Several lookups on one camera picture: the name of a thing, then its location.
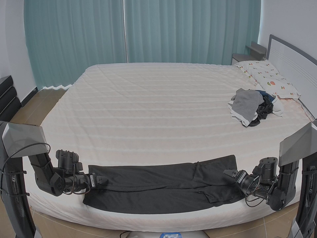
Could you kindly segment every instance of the blue sticker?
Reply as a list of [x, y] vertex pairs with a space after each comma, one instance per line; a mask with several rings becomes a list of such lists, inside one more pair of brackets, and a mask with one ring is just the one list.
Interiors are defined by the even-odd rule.
[[183, 238], [181, 233], [162, 233], [159, 238]]

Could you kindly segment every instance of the gray cloth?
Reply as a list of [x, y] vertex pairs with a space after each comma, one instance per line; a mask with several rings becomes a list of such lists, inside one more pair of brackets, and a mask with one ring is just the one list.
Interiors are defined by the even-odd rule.
[[232, 110], [241, 115], [249, 123], [254, 119], [254, 114], [260, 104], [264, 102], [262, 94], [255, 90], [244, 90], [240, 88], [236, 91], [231, 100]]

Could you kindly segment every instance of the tile floor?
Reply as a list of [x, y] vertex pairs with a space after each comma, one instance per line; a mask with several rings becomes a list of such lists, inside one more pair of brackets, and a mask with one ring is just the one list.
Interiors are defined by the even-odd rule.
[[[41, 125], [43, 119], [64, 93], [65, 90], [63, 89], [46, 89], [38, 92], [25, 107], [18, 111], [11, 121]], [[296, 215], [297, 207], [298, 204], [296, 203], [255, 221], [205, 230], [205, 232], [210, 238], [274, 238], [276, 236], [285, 238]], [[32, 210], [32, 213], [34, 222], [40, 228], [43, 238], [119, 238], [122, 232], [121, 230], [106, 230], [80, 225], [56, 219], [34, 210]], [[0, 200], [0, 238], [14, 238], [14, 236], [4, 205]]]

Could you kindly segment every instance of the bed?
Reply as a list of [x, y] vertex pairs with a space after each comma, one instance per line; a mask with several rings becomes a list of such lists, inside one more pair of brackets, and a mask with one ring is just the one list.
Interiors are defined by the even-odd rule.
[[[250, 173], [261, 158], [278, 156], [280, 141], [310, 118], [301, 103], [283, 99], [284, 117], [270, 114], [260, 125], [245, 128], [230, 118], [227, 104], [239, 88], [255, 89], [256, 83], [236, 66], [186, 63], [91, 66], [42, 123], [52, 147], [53, 166], [57, 166], [54, 153], [58, 149], [78, 153], [84, 172], [88, 171], [88, 165], [96, 164], [175, 164], [235, 154], [238, 169]], [[313, 108], [307, 102], [304, 104], [308, 109]], [[54, 197], [41, 191], [28, 160], [23, 164], [28, 171], [25, 182], [30, 192], [29, 203], [35, 210], [98, 228], [194, 231], [244, 223], [273, 212], [265, 203], [249, 208], [244, 200], [177, 214], [106, 212], [84, 205], [83, 196]], [[300, 184], [298, 175], [296, 187], [300, 188]], [[299, 200], [299, 194], [297, 190], [291, 204]]]

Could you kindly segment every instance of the black furniture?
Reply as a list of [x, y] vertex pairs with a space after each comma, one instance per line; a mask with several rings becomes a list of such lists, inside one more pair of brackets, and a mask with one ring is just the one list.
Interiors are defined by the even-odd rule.
[[10, 121], [20, 108], [12, 77], [0, 78], [0, 121]]
[[246, 45], [246, 48], [250, 50], [250, 55], [245, 54], [232, 54], [232, 65], [240, 61], [260, 61], [263, 60], [266, 54], [266, 48], [257, 44], [256, 42], [251, 42], [251, 45]]

